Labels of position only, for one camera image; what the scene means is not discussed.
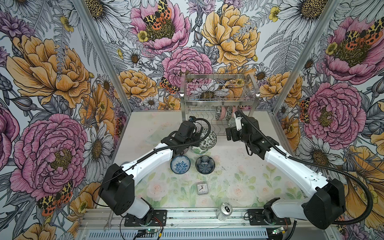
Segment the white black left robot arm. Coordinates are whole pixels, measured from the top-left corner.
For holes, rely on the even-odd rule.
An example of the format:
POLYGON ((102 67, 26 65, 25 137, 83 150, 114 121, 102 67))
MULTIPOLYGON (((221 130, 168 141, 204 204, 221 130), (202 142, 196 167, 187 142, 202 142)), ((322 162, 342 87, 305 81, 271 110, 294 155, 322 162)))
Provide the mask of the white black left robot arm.
POLYGON ((211 132, 211 124, 203 118, 190 117, 178 130, 161 140, 153 150, 123 165, 112 164, 96 192, 115 215, 133 216, 148 225, 154 208, 136 196, 137 184, 160 165, 182 155, 190 146, 198 147, 211 132))

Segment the black white patterned bowl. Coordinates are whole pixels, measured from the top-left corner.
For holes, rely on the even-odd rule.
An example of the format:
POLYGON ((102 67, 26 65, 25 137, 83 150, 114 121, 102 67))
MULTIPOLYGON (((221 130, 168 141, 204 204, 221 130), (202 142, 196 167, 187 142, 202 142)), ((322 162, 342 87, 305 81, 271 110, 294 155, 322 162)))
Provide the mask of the black white patterned bowl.
POLYGON ((200 142, 199 147, 203 150, 209 150, 213 148, 217 143, 217 135, 213 130, 210 130, 207 138, 200 142))

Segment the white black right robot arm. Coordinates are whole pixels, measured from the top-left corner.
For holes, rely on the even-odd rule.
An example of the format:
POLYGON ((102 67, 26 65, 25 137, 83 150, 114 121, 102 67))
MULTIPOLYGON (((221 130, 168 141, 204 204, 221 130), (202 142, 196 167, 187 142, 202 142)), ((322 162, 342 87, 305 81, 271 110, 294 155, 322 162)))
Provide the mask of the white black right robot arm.
POLYGON ((303 192, 303 199, 282 200, 275 197, 264 205, 264 219, 294 218, 309 221, 325 230, 346 211, 344 186, 337 180, 329 180, 291 159, 291 155, 273 138, 263 135, 258 121, 235 112, 235 126, 226 129, 227 139, 245 144, 249 156, 257 155, 268 164, 283 172, 303 192))

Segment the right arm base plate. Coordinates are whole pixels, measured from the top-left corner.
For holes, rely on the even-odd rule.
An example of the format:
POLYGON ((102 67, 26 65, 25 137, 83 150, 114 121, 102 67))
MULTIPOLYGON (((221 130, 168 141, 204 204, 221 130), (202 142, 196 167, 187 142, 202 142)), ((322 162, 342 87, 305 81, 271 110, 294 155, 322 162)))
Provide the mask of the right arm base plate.
POLYGON ((289 226, 289 218, 278 218, 272 211, 267 209, 248 209, 248 220, 251 226, 289 226))

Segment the green leaf print bowl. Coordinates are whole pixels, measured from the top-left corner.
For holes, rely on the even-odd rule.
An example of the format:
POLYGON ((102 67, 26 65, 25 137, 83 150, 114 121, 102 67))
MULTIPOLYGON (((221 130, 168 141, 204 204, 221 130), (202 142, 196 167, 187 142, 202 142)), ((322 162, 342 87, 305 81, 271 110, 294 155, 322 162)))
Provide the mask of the green leaf print bowl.
POLYGON ((190 149, 193 153, 203 155, 205 154, 208 149, 202 149, 201 147, 195 147, 195 146, 190 146, 190 149))

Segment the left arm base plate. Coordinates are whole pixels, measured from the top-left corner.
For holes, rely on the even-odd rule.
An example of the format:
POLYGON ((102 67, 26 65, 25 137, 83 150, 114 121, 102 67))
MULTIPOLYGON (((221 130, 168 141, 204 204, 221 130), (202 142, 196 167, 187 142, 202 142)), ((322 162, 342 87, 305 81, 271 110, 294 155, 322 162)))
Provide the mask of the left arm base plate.
POLYGON ((167 222, 167 210, 153 210, 142 218, 127 214, 124 221, 125 227, 164 227, 167 222))

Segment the black white floral bowl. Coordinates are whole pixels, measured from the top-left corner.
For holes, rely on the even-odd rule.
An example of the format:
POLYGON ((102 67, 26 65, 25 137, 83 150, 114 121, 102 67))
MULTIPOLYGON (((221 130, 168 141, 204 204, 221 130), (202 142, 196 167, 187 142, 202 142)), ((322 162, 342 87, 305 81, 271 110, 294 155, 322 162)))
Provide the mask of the black white floral bowl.
POLYGON ((232 118, 233 112, 234 112, 234 107, 228 106, 226 110, 226 121, 229 121, 232 118))

